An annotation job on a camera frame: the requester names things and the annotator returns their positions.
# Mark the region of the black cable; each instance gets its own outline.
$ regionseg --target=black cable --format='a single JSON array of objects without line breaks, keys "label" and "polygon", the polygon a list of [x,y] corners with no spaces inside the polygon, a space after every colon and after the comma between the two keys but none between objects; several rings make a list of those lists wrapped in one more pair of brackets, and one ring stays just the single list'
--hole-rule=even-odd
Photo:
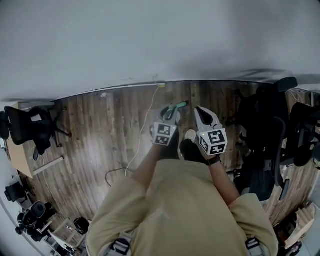
[{"label": "black cable", "polygon": [[127,169],[127,168],[126,168],[126,167],[122,167],[122,168],[118,168],[118,169],[114,169],[114,170],[109,170],[109,171],[106,172],[104,179],[105,179],[106,183],[109,185],[110,188],[111,188],[112,186],[110,185],[110,183],[109,183],[108,180],[107,180],[107,175],[108,175],[109,173],[112,173],[112,172],[115,172],[115,171],[119,171],[119,170],[122,170],[122,169]]}]

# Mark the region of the forearm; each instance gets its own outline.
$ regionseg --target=forearm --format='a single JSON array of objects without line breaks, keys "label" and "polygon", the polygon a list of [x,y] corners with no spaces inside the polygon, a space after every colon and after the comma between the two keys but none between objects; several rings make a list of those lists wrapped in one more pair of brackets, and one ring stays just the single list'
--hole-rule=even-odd
[{"label": "forearm", "polygon": [[160,159],[164,146],[153,144],[150,151],[134,172],[132,178],[141,183],[148,190],[155,173],[156,164]]},{"label": "forearm", "polygon": [[210,165],[209,170],[214,186],[218,190],[225,203],[229,206],[238,197],[240,197],[236,186],[228,177],[221,162]]}]

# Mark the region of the beige shirt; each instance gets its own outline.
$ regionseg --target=beige shirt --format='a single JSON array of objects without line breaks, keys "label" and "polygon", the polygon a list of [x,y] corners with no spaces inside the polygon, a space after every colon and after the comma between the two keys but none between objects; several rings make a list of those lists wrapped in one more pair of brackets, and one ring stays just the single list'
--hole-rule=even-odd
[{"label": "beige shirt", "polygon": [[278,252],[257,196],[243,195],[228,207],[208,167],[196,162],[159,161],[147,195],[129,177],[113,184],[90,225],[88,252],[97,256],[121,232],[132,230],[134,256],[246,256],[251,236],[271,256]]}]

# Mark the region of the white shoe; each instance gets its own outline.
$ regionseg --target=white shoe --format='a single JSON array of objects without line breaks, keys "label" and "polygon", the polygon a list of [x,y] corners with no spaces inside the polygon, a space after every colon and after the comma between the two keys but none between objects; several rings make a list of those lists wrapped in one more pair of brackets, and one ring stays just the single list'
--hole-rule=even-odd
[{"label": "white shoe", "polygon": [[189,129],[184,136],[185,140],[191,140],[193,143],[196,140],[197,133],[195,130]]}]

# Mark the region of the desk leg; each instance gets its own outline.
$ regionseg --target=desk leg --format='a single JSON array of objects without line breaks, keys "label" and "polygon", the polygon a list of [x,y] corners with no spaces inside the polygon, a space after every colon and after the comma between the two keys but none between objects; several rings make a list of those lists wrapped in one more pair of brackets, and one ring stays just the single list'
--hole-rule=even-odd
[{"label": "desk leg", "polygon": [[52,161],[50,163],[45,164],[44,166],[40,167],[39,169],[36,169],[35,171],[33,171],[33,176],[43,172],[44,170],[48,169],[51,166],[54,166],[56,163],[61,162],[63,159],[64,159],[64,157],[61,156],[58,159],[56,159],[56,160],[54,160],[54,161]]}]

